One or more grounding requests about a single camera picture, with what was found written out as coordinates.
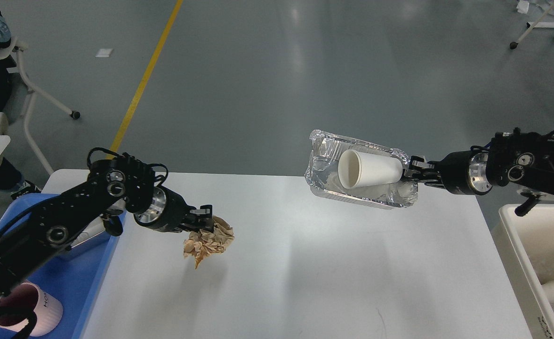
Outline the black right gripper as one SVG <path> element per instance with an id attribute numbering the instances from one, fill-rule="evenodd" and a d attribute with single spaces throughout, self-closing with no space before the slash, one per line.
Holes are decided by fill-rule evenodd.
<path id="1" fill-rule="evenodd" d="M 487 161 L 488 153 L 477 151 L 450 153 L 440 162 L 411 156 L 410 175 L 405 173 L 401 179 L 404 182 L 423 183 L 425 186 L 446 189 L 452 194 L 486 195 L 493 188 L 486 177 Z"/>

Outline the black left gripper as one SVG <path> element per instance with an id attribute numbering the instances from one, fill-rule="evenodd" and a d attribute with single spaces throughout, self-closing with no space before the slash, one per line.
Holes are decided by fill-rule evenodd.
<path id="1" fill-rule="evenodd" d="M 164 186 L 154 187 L 150 206 L 133 215 L 138 225 L 161 233 L 200 233 L 202 230 L 214 233 L 212 217 L 212 204 L 195 208 L 187 204 L 181 195 Z"/>

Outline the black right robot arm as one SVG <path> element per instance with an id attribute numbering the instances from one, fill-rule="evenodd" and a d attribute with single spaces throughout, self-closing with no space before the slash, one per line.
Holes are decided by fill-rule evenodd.
<path id="1" fill-rule="evenodd" d="M 440 161 L 411 156 L 401 180 L 475 196 L 513 183 L 526 198 L 515 209 L 524 217 L 540 202 L 554 198 L 554 129 L 546 134 L 519 128 L 498 132 L 485 146 L 449 153 Z"/>

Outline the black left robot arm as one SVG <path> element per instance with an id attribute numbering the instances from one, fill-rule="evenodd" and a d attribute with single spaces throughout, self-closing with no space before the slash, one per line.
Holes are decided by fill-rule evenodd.
<path id="1" fill-rule="evenodd" d="M 92 148 L 110 159 L 87 158 L 87 180 L 58 196 L 38 202 L 0 228 L 0 299 L 58 253 L 69 251 L 79 234 L 101 218 L 105 231 L 118 237 L 123 232 L 123 211 L 136 223 L 162 233 L 214 231 L 211 205 L 195 208 L 163 183 L 158 175 L 163 164 L 143 163 L 128 153 Z M 0 306 L 0 315 L 23 316 L 26 324 L 15 338 L 26 339 L 38 321 L 33 310 Z"/>

